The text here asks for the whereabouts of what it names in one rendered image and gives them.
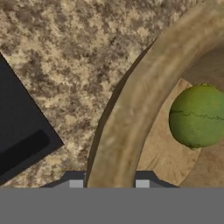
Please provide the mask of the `tan wooden bowl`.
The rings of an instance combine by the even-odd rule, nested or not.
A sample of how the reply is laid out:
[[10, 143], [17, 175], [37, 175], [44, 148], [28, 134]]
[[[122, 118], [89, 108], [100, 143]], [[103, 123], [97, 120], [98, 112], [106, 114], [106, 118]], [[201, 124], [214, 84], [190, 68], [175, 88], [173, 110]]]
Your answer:
[[131, 187], [144, 142], [181, 74], [224, 43], [224, 0], [205, 0], [163, 31], [123, 86], [88, 160], [88, 187]]

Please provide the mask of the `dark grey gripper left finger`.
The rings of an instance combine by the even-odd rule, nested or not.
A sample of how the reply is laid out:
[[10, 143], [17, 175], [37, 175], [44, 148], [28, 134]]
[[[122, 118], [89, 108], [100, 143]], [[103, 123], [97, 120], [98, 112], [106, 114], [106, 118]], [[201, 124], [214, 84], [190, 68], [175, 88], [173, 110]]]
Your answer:
[[54, 188], [59, 186], [65, 188], [83, 188], [85, 177], [86, 173], [84, 171], [66, 171], [59, 180], [43, 185], [43, 188]]

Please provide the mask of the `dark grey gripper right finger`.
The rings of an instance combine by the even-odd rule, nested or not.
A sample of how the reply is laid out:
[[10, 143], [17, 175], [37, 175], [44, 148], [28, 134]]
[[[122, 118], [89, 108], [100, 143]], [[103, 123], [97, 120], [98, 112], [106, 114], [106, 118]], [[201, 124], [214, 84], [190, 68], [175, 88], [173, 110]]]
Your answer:
[[135, 188], [177, 188], [176, 185], [165, 182], [157, 177], [153, 171], [137, 171], [134, 178]]

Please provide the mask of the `black microwave oven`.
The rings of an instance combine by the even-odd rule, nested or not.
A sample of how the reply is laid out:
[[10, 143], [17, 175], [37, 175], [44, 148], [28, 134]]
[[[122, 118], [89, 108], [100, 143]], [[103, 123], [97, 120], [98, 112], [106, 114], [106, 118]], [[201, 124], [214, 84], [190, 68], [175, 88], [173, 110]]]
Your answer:
[[63, 142], [0, 53], [0, 186]]

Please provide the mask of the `green lime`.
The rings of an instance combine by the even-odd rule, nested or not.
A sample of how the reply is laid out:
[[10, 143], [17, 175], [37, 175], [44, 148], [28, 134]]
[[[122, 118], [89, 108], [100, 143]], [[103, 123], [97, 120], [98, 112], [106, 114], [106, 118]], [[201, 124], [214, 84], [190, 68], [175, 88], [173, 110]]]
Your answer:
[[208, 84], [185, 89], [171, 105], [169, 127], [190, 149], [217, 144], [224, 137], [224, 93]]

